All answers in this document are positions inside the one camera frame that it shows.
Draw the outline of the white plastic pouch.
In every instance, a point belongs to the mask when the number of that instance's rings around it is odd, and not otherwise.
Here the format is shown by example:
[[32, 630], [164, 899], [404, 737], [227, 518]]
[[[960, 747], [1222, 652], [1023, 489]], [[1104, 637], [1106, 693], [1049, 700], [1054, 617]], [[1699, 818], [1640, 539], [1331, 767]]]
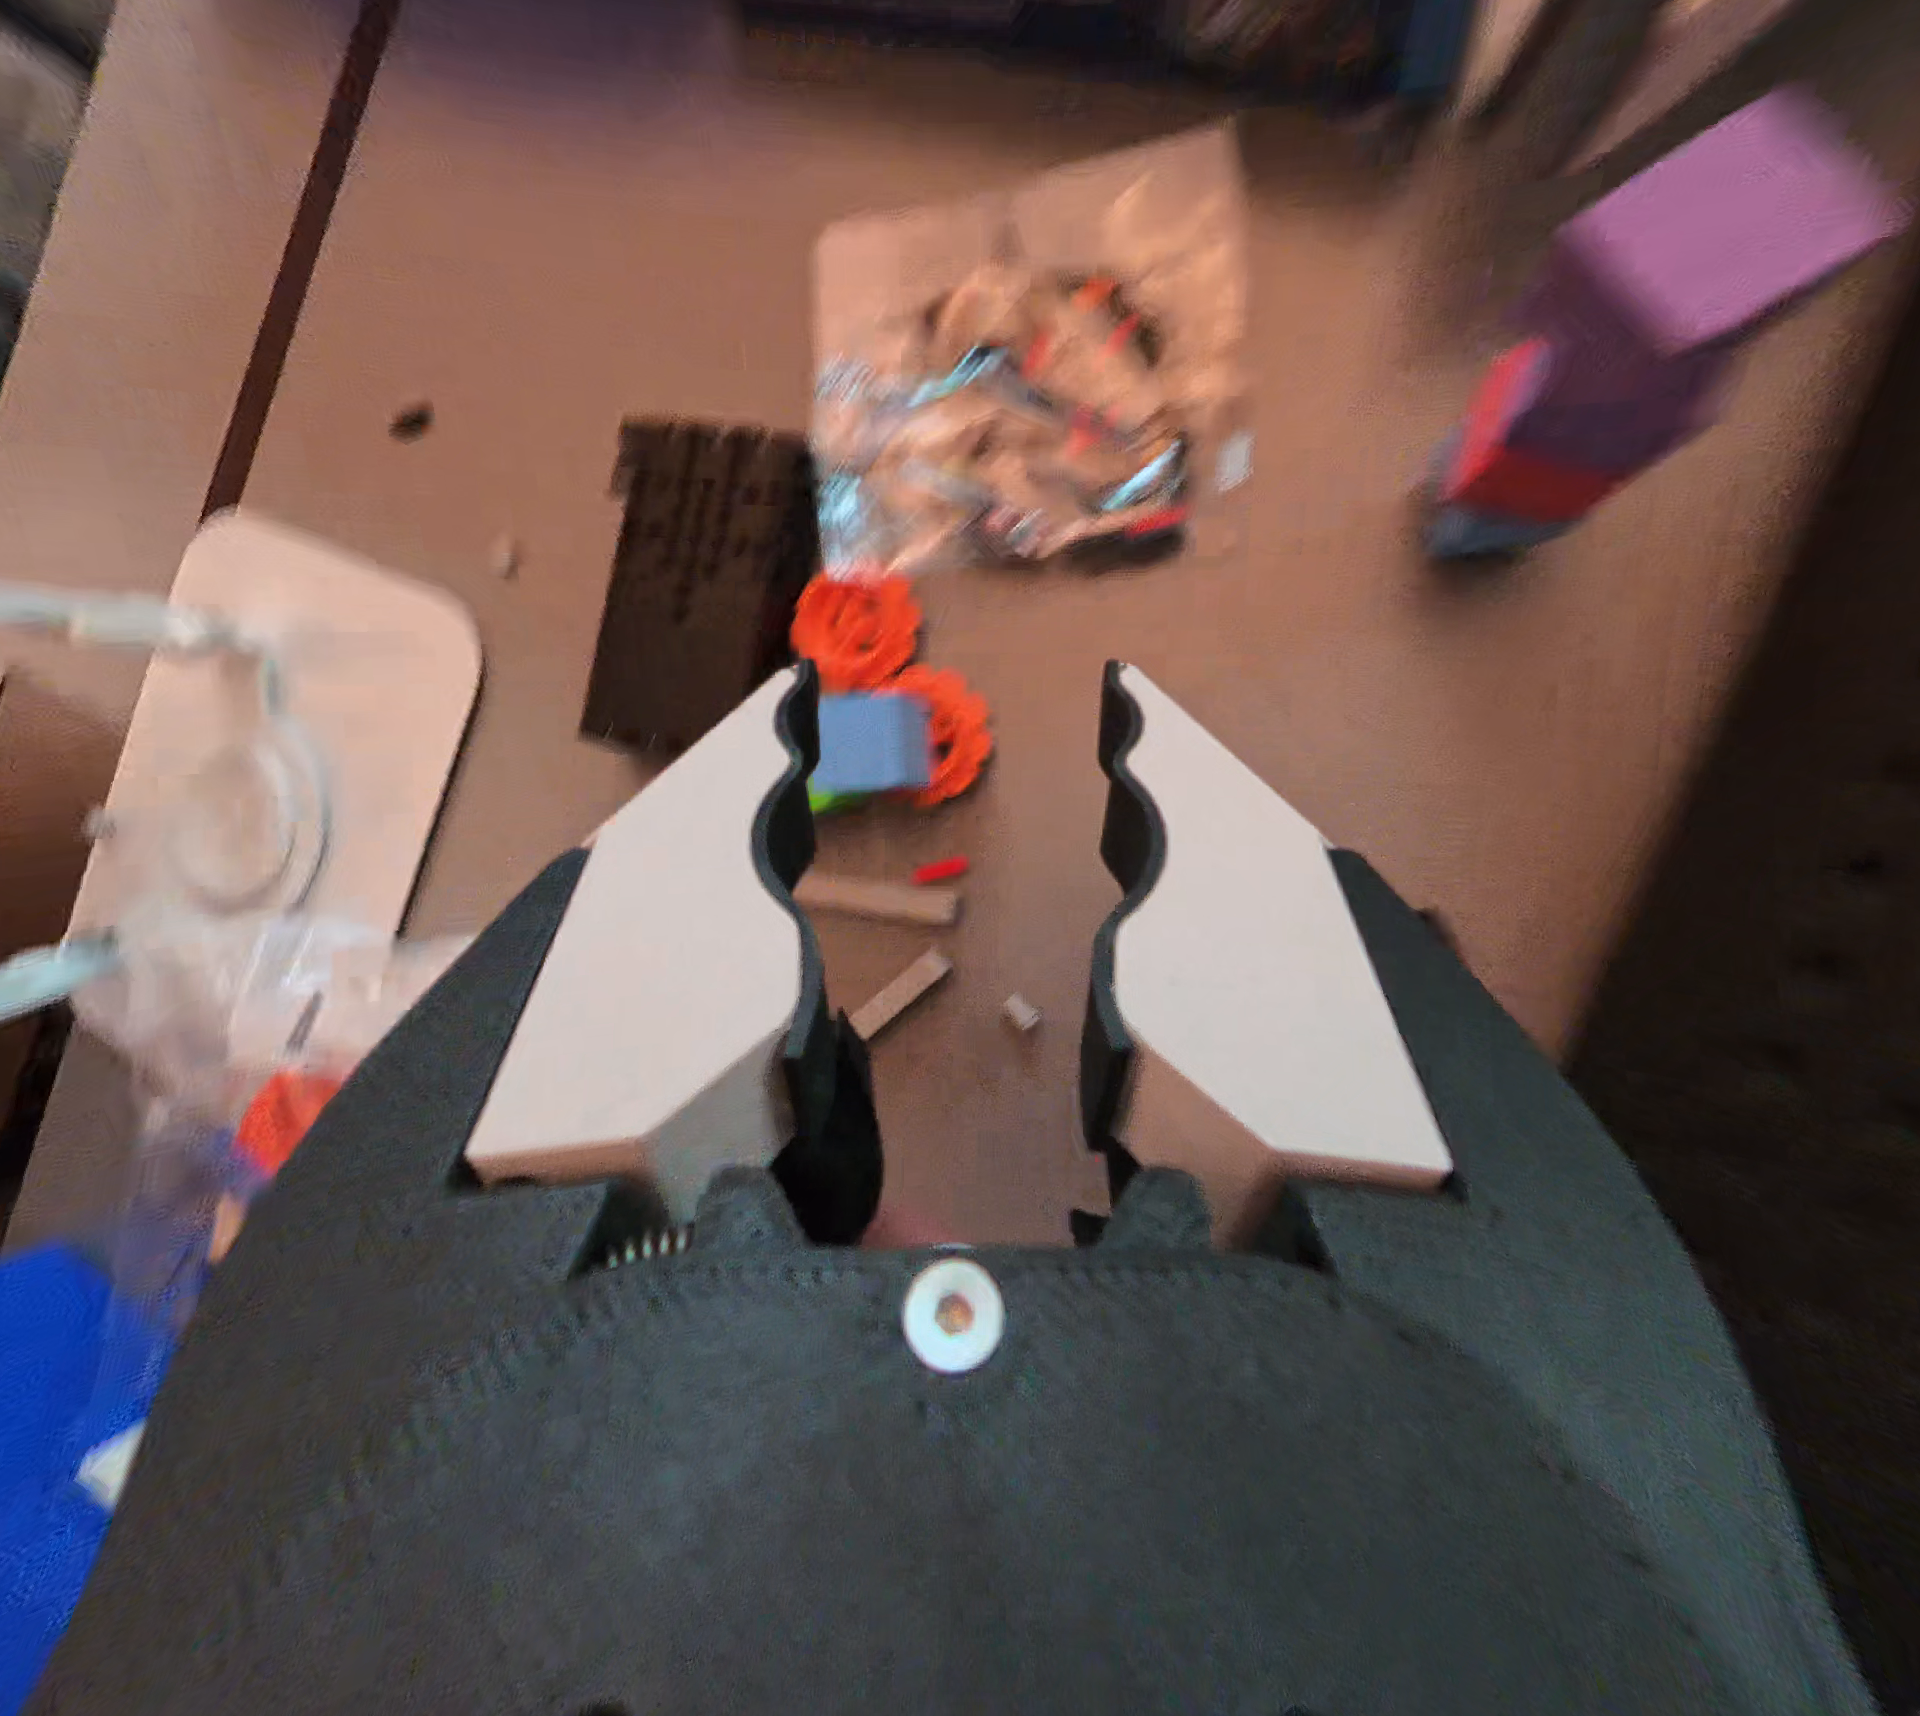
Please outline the white plastic pouch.
[[392, 936], [348, 919], [148, 919], [64, 947], [74, 1014], [133, 1095], [236, 1124], [276, 1074], [353, 1074], [473, 932]]

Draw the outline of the dark perforated panel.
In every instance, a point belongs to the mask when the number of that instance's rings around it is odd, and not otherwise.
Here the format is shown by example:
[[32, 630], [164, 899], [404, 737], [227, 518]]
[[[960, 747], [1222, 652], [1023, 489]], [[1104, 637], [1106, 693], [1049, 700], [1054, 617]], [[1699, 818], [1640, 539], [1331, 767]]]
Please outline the dark perforated panel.
[[1915, 246], [1705, 626], [1572, 1084], [1690, 1246], [1870, 1710], [1915, 1710]]

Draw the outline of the orange gear wheel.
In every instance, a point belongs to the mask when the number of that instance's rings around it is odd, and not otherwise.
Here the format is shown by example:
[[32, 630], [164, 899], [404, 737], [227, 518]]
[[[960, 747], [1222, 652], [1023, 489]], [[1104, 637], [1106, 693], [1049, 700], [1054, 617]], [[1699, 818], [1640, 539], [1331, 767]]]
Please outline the orange gear wheel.
[[929, 772], [916, 792], [920, 810], [940, 810], [983, 780], [992, 757], [989, 703], [979, 694], [960, 671], [908, 664], [897, 671], [890, 686], [916, 694], [925, 707], [925, 747]]

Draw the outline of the white metal stand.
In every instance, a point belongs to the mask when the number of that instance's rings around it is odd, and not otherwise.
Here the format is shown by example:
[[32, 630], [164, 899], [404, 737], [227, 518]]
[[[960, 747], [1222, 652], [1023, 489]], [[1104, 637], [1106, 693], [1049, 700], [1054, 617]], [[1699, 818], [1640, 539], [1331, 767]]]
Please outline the white metal stand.
[[482, 693], [465, 600], [227, 508], [164, 599], [4, 583], [4, 630], [143, 657], [66, 936], [4, 961], [4, 1020], [281, 923], [400, 932]]

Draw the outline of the blue foam cube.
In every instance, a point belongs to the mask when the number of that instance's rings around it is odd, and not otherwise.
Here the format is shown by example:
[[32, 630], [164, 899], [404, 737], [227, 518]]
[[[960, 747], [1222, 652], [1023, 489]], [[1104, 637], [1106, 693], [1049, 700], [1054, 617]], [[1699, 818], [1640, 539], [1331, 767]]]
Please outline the blue foam cube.
[[1514, 518], [1505, 512], [1440, 505], [1424, 522], [1424, 551], [1440, 561], [1516, 557], [1559, 539], [1572, 518]]
[[808, 789], [824, 796], [920, 792], [936, 768], [929, 707], [912, 693], [831, 693], [816, 700]]

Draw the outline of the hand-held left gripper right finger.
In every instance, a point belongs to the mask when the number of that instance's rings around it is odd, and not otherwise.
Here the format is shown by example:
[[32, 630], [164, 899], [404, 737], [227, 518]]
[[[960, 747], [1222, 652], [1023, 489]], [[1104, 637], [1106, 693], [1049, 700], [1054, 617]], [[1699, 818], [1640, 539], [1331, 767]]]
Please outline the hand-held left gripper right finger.
[[1332, 842], [1136, 664], [1100, 677], [1100, 858], [1079, 1114], [1118, 1197], [1288, 1180], [1435, 1192], [1456, 1157]]

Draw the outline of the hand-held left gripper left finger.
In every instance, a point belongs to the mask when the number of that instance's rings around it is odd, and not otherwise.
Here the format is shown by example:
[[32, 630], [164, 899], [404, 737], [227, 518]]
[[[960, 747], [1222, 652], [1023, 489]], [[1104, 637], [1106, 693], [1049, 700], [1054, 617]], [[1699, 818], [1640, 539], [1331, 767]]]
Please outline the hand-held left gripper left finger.
[[816, 681], [787, 668], [606, 818], [465, 1140], [482, 1184], [698, 1201], [799, 1129], [822, 961], [794, 908]]

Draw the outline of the orange gear stack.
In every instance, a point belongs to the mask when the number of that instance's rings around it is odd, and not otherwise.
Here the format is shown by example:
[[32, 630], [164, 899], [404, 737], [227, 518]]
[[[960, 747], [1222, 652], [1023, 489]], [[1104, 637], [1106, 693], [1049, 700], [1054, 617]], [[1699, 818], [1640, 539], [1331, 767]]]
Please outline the orange gear stack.
[[881, 693], [920, 657], [924, 604], [902, 574], [804, 577], [791, 648], [814, 664], [822, 693]]

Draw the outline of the black perforated control box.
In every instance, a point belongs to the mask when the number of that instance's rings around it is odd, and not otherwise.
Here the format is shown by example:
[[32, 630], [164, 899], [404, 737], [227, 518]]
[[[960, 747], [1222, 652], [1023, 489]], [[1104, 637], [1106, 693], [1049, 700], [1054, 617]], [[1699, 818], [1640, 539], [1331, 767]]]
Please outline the black perforated control box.
[[822, 544], [800, 433], [625, 418], [622, 505], [580, 730], [685, 751], [791, 661]]

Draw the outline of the red foam cube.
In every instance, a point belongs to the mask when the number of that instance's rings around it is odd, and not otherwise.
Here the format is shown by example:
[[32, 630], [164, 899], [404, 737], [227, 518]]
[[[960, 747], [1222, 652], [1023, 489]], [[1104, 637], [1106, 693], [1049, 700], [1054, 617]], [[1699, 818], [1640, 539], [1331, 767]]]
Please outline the red foam cube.
[[1550, 403], [1557, 358], [1550, 336], [1521, 336], [1482, 368], [1431, 474], [1435, 512], [1567, 522], [1617, 483], [1567, 444], [1567, 414]]

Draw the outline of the grey plastic beam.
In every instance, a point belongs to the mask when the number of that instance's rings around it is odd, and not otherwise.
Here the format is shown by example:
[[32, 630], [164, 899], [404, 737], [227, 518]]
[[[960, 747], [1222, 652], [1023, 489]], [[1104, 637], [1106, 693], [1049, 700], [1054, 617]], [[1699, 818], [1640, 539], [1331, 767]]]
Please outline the grey plastic beam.
[[953, 888], [854, 878], [816, 869], [800, 875], [794, 899], [808, 915], [846, 915], [846, 919], [925, 925], [925, 930], [953, 925], [960, 915], [960, 896]]
[[916, 1004], [924, 1004], [950, 975], [950, 957], [942, 948], [924, 948], [890, 982], [882, 982], [860, 1007], [850, 1012], [850, 1026], [860, 1044], [881, 1039]]

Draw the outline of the small clear bag of parts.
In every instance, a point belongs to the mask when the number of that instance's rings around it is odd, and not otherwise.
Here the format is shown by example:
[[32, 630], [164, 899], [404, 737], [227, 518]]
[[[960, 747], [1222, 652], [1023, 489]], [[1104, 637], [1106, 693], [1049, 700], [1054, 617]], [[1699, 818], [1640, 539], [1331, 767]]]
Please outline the small clear bag of parts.
[[1179, 551], [1252, 466], [1247, 316], [1229, 119], [824, 228], [808, 454], [830, 574]]

